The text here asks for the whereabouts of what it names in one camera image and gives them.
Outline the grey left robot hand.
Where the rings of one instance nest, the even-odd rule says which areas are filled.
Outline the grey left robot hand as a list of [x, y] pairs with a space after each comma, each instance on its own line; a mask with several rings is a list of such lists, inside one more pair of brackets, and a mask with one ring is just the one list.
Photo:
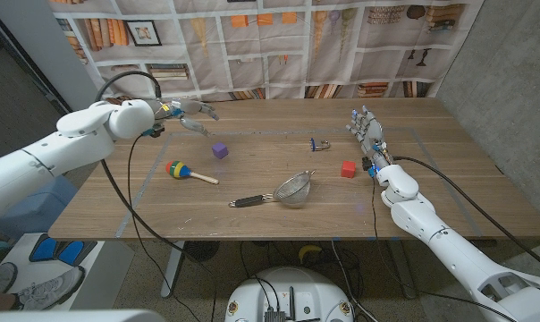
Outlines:
[[174, 98], [171, 101], [161, 102], [155, 111], [155, 120], [157, 123], [169, 119], [177, 119], [185, 129], [209, 136], [210, 132], [198, 121], [190, 118], [193, 114], [206, 114], [218, 121], [219, 116], [215, 109], [208, 103], [186, 98]]

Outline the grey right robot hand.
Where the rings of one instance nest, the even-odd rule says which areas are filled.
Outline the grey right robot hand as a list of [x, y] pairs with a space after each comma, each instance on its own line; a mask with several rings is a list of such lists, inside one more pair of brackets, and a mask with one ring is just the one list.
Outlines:
[[346, 129], [357, 139], [365, 157], [376, 167], [383, 168], [392, 164], [393, 160], [387, 151], [383, 127], [365, 106], [362, 106], [361, 112], [352, 111], [350, 124], [346, 126]]

